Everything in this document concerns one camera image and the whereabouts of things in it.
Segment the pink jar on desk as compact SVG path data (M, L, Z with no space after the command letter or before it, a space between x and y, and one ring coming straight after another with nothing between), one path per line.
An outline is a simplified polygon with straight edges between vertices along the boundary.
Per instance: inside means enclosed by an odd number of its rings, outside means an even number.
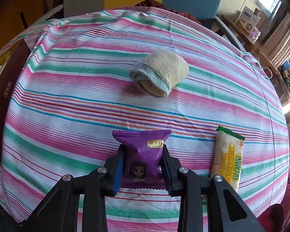
M261 32L258 30L257 27L254 27L253 30L248 35L248 39L252 42L256 42L258 38L260 37Z

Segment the wooden desk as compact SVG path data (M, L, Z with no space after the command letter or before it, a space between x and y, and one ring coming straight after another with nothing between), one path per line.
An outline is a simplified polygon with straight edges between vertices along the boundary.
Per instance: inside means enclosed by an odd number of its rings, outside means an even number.
M237 34L244 40L244 48L248 52L255 52L259 58L262 67L270 68L274 74L279 75L279 71L274 67L274 65L269 61L269 59L261 52L261 44L256 40L250 40L249 34L233 23L228 17L222 15L222 22L237 32Z

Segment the dark red cloth on chair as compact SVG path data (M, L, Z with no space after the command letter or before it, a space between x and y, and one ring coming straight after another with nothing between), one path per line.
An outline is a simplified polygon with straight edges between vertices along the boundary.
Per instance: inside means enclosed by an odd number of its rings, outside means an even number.
M159 9L164 9L164 10L168 10L170 12L173 12L175 14L179 14L183 17L186 17L198 24L201 25L201 22L198 21L196 18L194 18L191 14L189 13L186 13L186 12L178 12L177 10L175 9L168 9L166 6L164 6L162 3L158 2L158 1L155 1L155 0L144 0L140 3L137 3L135 6L138 6L138 7L155 7L155 8L159 8Z

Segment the striped pink green tablecloth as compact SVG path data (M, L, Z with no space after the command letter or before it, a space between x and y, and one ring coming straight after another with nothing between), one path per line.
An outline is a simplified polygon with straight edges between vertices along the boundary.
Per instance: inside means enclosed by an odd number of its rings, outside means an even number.
M259 216L286 191L289 137L277 93L258 61L181 15L112 9L36 23L4 118L0 205L27 219L65 174L89 174L118 149L113 130L169 129L166 145L199 175L211 172L218 126L243 135L238 193ZM129 71L168 49L189 67L166 98L140 91Z

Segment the pink patterned curtain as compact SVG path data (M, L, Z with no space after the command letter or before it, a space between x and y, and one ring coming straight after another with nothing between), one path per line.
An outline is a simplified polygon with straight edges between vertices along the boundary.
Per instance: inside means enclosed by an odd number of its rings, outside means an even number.
M290 57L290 13L287 12L282 21L274 29L274 18L266 19L261 31L261 53L263 53L275 68L279 68Z

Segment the gold metal tin box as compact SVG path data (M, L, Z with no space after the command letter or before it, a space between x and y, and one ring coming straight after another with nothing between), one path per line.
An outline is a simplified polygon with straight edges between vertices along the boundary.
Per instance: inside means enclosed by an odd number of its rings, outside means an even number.
M11 95L19 75L31 53L24 40L15 45L11 57L7 61L0 76L0 161L2 157L3 128Z

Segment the dark red garment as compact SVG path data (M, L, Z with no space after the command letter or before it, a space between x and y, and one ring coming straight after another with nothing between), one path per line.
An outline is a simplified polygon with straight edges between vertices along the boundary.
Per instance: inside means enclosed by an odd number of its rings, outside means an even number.
M265 231L286 231L290 224L290 163L288 183L281 204L273 204L258 220Z

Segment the white appliance box on desk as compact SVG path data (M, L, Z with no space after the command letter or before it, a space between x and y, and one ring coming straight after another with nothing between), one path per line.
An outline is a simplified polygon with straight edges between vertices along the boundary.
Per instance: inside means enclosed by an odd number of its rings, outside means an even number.
M247 33L251 33L259 22L259 15L255 15L254 12L247 6L243 8L239 14L235 25L244 30Z

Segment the beige sock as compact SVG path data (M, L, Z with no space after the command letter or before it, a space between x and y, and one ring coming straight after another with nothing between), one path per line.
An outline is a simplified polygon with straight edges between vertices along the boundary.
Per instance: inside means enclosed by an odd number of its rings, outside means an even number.
M136 64L129 77L137 88L149 95L164 98L188 75L189 66L175 52L159 49Z

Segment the yellow Weidan snack packet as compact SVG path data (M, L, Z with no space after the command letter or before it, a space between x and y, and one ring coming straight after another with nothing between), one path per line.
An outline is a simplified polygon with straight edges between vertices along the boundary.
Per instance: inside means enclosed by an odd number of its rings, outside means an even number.
M211 177L221 175L238 192L245 137L222 126L216 131Z

